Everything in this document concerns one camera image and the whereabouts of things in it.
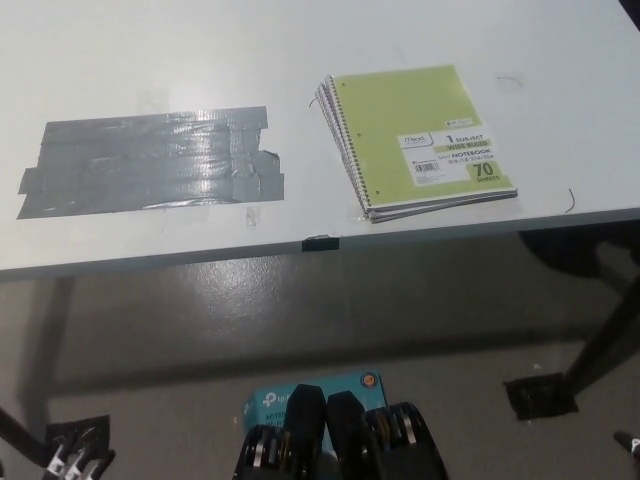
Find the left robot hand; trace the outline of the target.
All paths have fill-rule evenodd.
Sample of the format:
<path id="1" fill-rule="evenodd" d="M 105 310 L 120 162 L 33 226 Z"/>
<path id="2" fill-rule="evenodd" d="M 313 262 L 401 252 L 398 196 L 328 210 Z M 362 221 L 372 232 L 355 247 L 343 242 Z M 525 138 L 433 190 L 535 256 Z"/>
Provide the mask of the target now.
<path id="1" fill-rule="evenodd" d="M 104 429 L 96 426 L 67 430 L 54 441 L 53 454 L 41 479 L 102 479 L 116 458 Z"/>

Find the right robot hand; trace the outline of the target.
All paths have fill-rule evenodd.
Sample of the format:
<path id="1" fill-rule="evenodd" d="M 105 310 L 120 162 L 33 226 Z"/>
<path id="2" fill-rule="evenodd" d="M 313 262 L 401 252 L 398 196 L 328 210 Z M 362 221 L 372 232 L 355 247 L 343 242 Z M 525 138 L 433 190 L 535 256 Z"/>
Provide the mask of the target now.
<path id="1" fill-rule="evenodd" d="M 626 431 L 616 431 L 613 437 L 634 459 L 640 459 L 640 439 L 637 436 Z"/>

